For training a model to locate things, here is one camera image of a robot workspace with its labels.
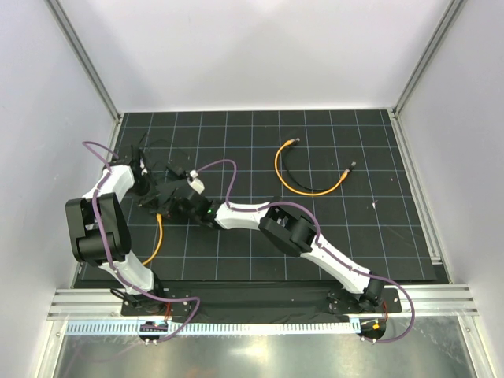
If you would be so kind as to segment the black network switch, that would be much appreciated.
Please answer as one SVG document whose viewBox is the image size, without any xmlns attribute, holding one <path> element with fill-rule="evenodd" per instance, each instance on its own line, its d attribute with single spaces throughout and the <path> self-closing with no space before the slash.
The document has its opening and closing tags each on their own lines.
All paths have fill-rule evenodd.
<svg viewBox="0 0 504 378">
<path fill-rule="evenodd" d="M 167 183 L 160 183 L 156 185 L 156 199 L 159 206 L 165 206 L 176 196 L 179 189 L 190 187 L 187 180 L 175 180 Z"/>
</svg>

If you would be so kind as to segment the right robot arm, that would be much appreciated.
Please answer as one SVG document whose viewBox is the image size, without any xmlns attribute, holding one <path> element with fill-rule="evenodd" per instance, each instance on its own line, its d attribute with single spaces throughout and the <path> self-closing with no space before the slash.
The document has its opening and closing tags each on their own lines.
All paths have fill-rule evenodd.
<svg viewBox="0 0 504 378">
<path fill-rule="evenodd" d="M 154 212 L 178 221 L 188 219 L 220 230 L 261 232 L 282 253 L 305 258 L 336 278 L 352 298 L 351 308 L 372 312 L 384 300 L 384 283 L 330 244 L 315 216 L 297 203 L 276 200 L 245 205 L 227 198 L 210 200 L 182 180 L 157 187 L 147 202 Z"/>
</svg>

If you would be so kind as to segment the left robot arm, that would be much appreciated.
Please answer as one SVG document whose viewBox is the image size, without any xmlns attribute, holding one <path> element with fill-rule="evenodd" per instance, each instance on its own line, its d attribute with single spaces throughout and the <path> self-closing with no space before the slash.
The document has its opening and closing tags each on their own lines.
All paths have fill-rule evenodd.
<svg viewBox="0 0 504 378">
<path fill-rule="evenodd" d="M 107 163 L 85 195 L 67 201 L 65 214 L 74 258 L 113 276 L 124 287 L 123 300 L 158 315 L 167 297 L 157 275 L 133 252 L 121 208 L 128 192 L 146 195 L 153 187 L 145 157 L 124 157 Z"/>
</svg>

